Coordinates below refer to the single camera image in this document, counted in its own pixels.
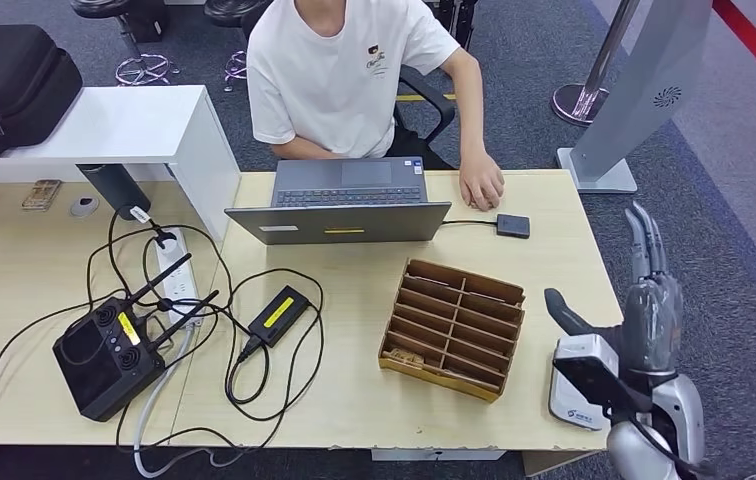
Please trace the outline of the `person's left hand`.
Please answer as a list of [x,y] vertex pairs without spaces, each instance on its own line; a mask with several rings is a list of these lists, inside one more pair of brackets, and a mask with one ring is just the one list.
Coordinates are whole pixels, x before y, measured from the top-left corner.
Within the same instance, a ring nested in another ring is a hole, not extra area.
[[494,159],[483,149],[473,149],[462,151],[460,160],[459,187],[464,202],[479,211],[497,208],[505,181]]

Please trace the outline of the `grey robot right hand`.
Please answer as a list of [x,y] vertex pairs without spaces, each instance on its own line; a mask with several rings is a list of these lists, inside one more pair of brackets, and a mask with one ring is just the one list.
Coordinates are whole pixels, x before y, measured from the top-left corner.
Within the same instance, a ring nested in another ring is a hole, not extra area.
[[683,293],[670,273],[663,237],[655,219],[634,201],[624,210],[632,231],[632,284],[623,321],[597,327],[586,322],[554,288],[544,290],[550,317],[570,336],[596,334],[619,355],[620,366],[665,375],[677,368],[683,327]]

